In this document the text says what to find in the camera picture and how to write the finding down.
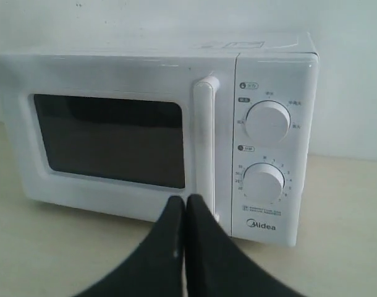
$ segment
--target midea logo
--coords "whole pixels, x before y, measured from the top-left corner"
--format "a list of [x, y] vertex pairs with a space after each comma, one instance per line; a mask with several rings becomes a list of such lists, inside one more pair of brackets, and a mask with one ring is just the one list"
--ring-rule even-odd
[[267, 225], [266, 223], [259, 223], [259, 222], [256, 222], [256, 221], [255, 221], [254, 219], [252, 219], [252, 218], [249, 218], [249, 219], [246, 221], [246, 225], [248, 225], [250, 228], [257, 227], [257, 228], [267, 229], [267, 230], [276, 230], [276, 227], [275, 227], [275, 226]]

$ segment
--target control panel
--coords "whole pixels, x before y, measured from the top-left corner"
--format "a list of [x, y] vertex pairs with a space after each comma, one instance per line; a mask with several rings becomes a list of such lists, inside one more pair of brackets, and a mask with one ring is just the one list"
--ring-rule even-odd
[[232, 235], [293, 246], [307, 162], [317, 56], [237, 58]]

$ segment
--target microwave top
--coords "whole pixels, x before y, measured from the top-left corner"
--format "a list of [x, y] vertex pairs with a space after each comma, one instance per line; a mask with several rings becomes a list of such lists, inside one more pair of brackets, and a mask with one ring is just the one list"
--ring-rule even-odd
[[315, 53], [309, 33], [140, 35], [102, 42], [73, 41], [0, 50], [6, 55], [225, 57], [238, 54]]

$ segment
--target white wall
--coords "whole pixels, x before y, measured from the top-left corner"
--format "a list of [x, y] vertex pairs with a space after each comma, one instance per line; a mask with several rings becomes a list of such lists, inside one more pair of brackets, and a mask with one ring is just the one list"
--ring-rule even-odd
[[248, 29], [312, 34], [321, 76], [311, 152], [377, 160], [377, 0], [0, 0], [1, 48]]

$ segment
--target wooden surface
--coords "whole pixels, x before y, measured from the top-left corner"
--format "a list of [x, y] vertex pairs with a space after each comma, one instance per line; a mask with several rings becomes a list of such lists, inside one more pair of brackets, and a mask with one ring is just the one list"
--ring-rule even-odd
[[[25, 198], [0, 124], [0, 297], [71, 296], [124, 260], [150, 228]], [[297, 246], [234, 241], [307, 296], [377, 296], [377, 163], [310, 157]], [[248, 286], [255, 295], [254, 280]]]

